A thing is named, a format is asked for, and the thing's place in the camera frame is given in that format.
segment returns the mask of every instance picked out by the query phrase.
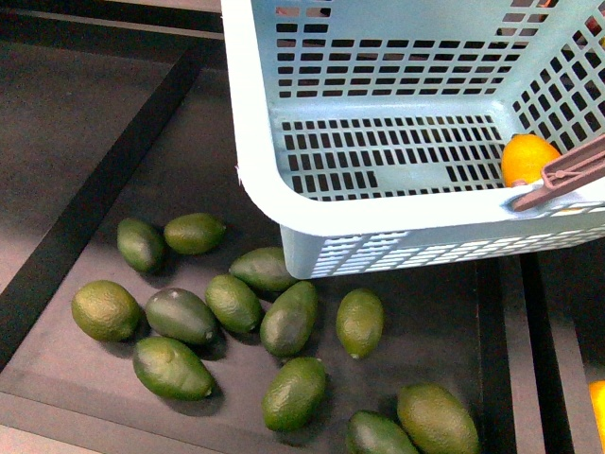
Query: yellow fruit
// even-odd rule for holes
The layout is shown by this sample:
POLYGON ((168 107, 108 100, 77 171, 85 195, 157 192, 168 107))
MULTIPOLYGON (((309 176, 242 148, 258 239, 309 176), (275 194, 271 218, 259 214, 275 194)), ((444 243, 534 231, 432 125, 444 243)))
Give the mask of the yellow fruit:
POLYGON ((601 444, 605 448, 605 380, 595 381, 588 386, 590 399, 595 410, 596 426, 601 444))
POLYGON ((542 137, 534 134, 516 134, 502 152, 502 176, 504 184, 512 187, 516 181, 528 184, 542 178, 541 170, 561 155, 542 137))

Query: black tray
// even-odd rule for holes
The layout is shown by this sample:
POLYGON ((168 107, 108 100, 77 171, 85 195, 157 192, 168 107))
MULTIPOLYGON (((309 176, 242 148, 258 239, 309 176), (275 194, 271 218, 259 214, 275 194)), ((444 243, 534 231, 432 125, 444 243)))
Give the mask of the black tray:
MULTIPOLYGON (((303 353, 323 360, 328 396, 314 422, 289 435, 263 425, 260 401, 280 362, 257 334, 224 334, 202 351, 220 392, 204 402, 174 403, 138 382, 132 344, 102 345, 80 332, 70 300, 91 280, 119 282, 141 305, 164 287, 203 295, 240 254, 279 244, 279 227, 250 202, 235 165, 227 75, 204 71, 0 374, 0 424, 106 454, 343 453, 354 411, 395 418, 401 386, 435 380, 470 409, 483 452, 545 452, 515 257, 315 281, 320 321, 303 353), (229 225, 224 244, 211 253, 172 257, 163 274, 145 277, 116 250, 116 225, 126 216, 162 226, 196 211, 229 225), (361 361, 345 354, 334 328, 338 302, 358 287, 374 289, 387 312, 378 349, 361 361)), ((23 301, 14 310, 29 308, 23 301)))
POLYGON ((588 384, 605 380, 605 238, 524 257, 550 452, 603 452, 588 384))
POLYGON ((222 44, 0 23, 1 370, 222 44))

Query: basket handle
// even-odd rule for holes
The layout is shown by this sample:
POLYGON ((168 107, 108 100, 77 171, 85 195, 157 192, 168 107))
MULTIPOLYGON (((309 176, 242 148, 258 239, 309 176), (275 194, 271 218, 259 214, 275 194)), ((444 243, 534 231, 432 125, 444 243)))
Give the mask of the basket handle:
POLYGON ((512 209, 520 212, 534 208, 602 177, 605 177, 605 134, 544 166, 544 185, 513 201, 512 209))

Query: basket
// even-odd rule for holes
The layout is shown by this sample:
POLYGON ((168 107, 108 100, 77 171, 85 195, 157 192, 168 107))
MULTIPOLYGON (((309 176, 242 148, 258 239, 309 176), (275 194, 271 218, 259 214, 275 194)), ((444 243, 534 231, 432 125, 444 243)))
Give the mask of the basket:
POLYGON ((605 179, 516 213, 503 147, 605 132, 600 0, 225 0, 238 174, 299 278, 575 246, 605 179))

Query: lemon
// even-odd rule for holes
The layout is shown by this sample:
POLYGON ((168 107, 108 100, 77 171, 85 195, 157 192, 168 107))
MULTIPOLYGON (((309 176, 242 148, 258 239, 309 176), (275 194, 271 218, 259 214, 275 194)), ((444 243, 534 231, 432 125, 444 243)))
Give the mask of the lemon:
POLYGON ((72 316, 96 341, 118 342, 134 334, 143 311, 130 293, 112 281, 93 281, 76 292, 72 316))
POLYGON ((542 167, 561 155, 542 137, 534 134, 515 134, 502 152, 504 184, 523 181, 531 184, 542 178, 542 167))
POLYGON ((605 380, 594 381, 588 385, 590 399, 595 411, 596 427, 601 444, 605 448, 605 380))

